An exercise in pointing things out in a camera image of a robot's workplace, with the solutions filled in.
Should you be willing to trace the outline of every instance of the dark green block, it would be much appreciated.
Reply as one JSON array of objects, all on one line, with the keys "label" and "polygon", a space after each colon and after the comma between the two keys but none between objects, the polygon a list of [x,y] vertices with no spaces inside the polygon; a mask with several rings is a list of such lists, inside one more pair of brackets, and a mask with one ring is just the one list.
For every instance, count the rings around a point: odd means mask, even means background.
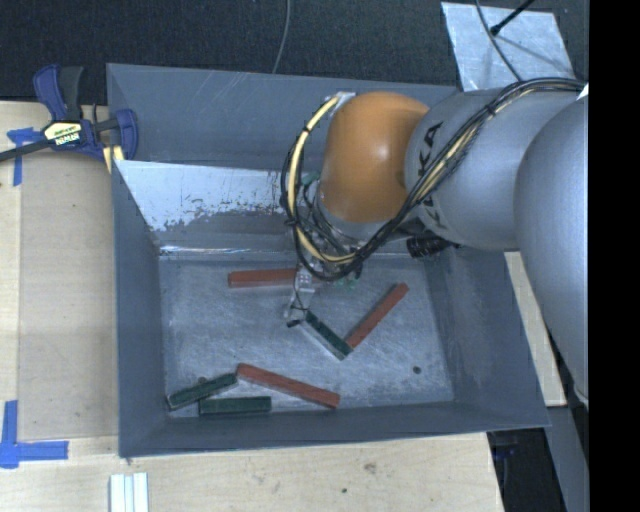
[{"label": "dark green block", "polygon": [[185,405],[192,404],[203,398],[207,398],[215,393],[220,393],[238,383],[235,373],[226,373],[212,380],[207,380],[192,386],[181,389],[167,396],[167,402],[171,410],[179,409]]},{"label": "dark green block", "polygon": [[347,357],[353,349],[340,336],[333,332],[328,325],[320,320],[311,311],[307,311],[305,317],[307,324],[313,329],[322,345],[329,350],[334,356],[342,360]]},{"label": "dark green block", "polygon": [[199,406],[200,414],[269,412],[271,410],[271,397],[215,398],[211,400],[200,400]]}]

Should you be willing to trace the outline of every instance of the gray bin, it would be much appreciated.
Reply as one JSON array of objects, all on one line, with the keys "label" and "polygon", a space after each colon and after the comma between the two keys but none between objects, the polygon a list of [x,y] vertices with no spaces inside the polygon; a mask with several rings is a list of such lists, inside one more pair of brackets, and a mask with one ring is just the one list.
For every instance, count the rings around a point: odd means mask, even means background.
[{"label": "gray bin", "polygon": [[[121,456],[548,425],[500,253],[451,248],[414,261],[390,244],[365,264],[354,290],[322,287],[312,309],[340,335],[391,285],[410,288],[344,361],[286,328],[290,289],[228,289],[229,271],[295,263],[275,171],[304,121],[336,91],[377,89],[427,105],[454,92],[108,67],[110,109],[133,109],[140,130],[135,161],[120,163],[112,178]],[[327,124],[305,151],[307,171],[321,165]],[[326,410],[267,390],[268,415],[201,418],[195,406],[169,411],[167,393],[241,362],[337,391],[340,407]],[[224,396],[255,394],[265,390],[242,384]]]}]

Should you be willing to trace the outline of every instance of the blue tape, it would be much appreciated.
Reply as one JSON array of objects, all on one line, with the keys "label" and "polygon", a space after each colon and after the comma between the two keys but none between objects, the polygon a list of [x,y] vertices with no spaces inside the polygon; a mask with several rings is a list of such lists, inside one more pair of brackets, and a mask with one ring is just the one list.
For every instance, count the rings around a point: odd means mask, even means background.
[{"label": "blue tape", "polygon": [[19,443],[17,430],[18,401],[5,402],[2,441],[0,442],[0,468],[15,469],[23,461],[66,460],[69,458],[69,441]]},{"label": "blue tape", "polygon": [[[7,137],[13,142],[17,148],[25,143],[38,142],[44,139],[44,135],[32,127],[19,128],[18,130],[9,130]],[[13,166],[13,186],[17,187],[22,183],[22,157],[16,157],[15,164]]]}]

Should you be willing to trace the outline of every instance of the cable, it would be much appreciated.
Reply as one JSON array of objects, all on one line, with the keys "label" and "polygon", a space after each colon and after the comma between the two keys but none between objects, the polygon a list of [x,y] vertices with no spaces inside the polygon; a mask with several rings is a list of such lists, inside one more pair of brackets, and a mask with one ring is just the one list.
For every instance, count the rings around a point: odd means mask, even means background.
[{"label": "cable", "polygon": [[[288,224],[293,228],[296,253],[300,262],[314,277],[325,281],[334,281],[346,277],[351,272],[359,274],[362,271],[363,262],[389,239],[414,208],[420,205],[444,179],[455,171],[486,121],[495,117],[514,101],[532,92],[564,90],[578,93],[583,87],[584,83],[579,80],[536,78],[526,82],[515,82],[502,89],[492,101],[472,115],[445,144],[427,166],[422,177],[415,183],[397,215],[387,221],[364,245],[356,249],[351,248],[351,252],[347,254],[339,254],[342,251],[337,250],[336,240],[332,240],[326,232],[323,232],[322,229],[308,219],[301,219],[297,211],[297,197],[301,184],[299,166],[302,151],[309,134],[319,120],[337,104],[338,96],[329,98],[315,112],[294,142],[287,154],[280,176],[281,204],[287,214]],[[288,180],[285,175],[287,170],[289,172]],[[333,246],[338,255],[327,254],[321,250],[313,240],[314,233],[324,240],[326,244]],[[302,248],[306,249],[312,257],[325,264],[323,272],[313,268],[311,263],[307,261]]]},{"label": "cable", "polygon": [[487,36],[489,37],[489,40],[491,41],[491,44],[493,45],[493,47],[498,52],[498,55],[500,55],[500,58],[502,59],[502,62],[504,62],[506,64],[506,66],[509,68],[509,71],[511,71],[511,74],[516,78],[516,80],[518,82],[522,82],[522,77],[518,74],[518,72],[515,70],[515,68],[511,65],[511,62],[509,62],[509,59],[507,59],[507,57],[504,55],[504,53],[502,53],[502,50],[498,46],[498,43],[496,43],[495,37],[493,37],[493,34],[491,33],[491,29],[489,28],[489,25],[487,24],[487,20],[484,18],[484,14],[482,13],[482,9],[480,8],[480,1],[479,0],[475,0],[475,2],[476,2],[476,10],[478,11],[478,15],[480,16],[480,21],[482,22],[482,26],[484,27],[484,30],[487,33]]},{"label": "cable", "polygon": [[271,70],[271,74],[275,74],[278,66],[280,65],[280,59],[282,58],[282,51],[284,50],[284,43],[287,41],[287,35],[289,34],[289,24],[291,21],[291,2],[293,0],[287,0],[287,14],[284,20],[284,29],[282,31],[282,40],[280,41],[280,49],[278,50],[278,56],[276,57],[276,61],[273,64],[273,69]]}]

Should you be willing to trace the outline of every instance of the black cable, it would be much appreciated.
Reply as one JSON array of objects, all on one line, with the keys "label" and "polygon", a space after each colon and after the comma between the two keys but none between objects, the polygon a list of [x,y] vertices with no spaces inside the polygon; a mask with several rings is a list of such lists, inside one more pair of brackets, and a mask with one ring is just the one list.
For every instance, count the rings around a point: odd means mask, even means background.
[{"label": "black cable", "polygon": [[500,31],[506,27],[513,19],[520,16],[520,13],[524,11],[527,7],[529,7],[536,0],[527,0],[520,7],[518,7],[515,11],[513,11],[509,16],[503,19],[500,23],[496,23],[493,27],[491,27],[491,35],[497,36]]},{"label": "black cable", "polygon": [[489,37],[489,40],[491,41],[491,44],[493,45],[493,47],[498,52],[498,55],[500,55],[500,58],[502,59],[502,62],[504,62],[506,64],[506,66],[509,68],[509,71],[511,71],[511,74],[516,78],[516,80],[518,82],[522,82],[522,77],[518,74],[518,72],[515,70],[515,68],[511,65],[511,62],[509,62],[509,59],[507,59],[505,54],[502,53],[502,50],[498,46],[498,43],[496,43],[495,37],[493,37],[493,34],[491,33],[491,29],[489,28],[489,25],[487,24],[487,20],[484,19],[484,14],[482,13],[482,9],[480,8],[480,1],[479,0],[475,0],[475,2],[476,2],[476,10],[478,11],[478,15],[480,16],[480,21],[482,22],[482,26],[484,27],[484,30],[487,33],[487,36]]},{"label": "black cable", "polygon": [[291,23],[291,2],[293,0],[287,0],[287,14],[284,20],[284,29],[282,31],[282,39],[280,41],[280,49],[278,50],[278,56],[273,64],[271,74],[275,74],[278,66],[280,65],[280,59],[282,58],[282,51],[284,50],[284,43],[287,41],[287,35],[289,34],[289,25]]}]

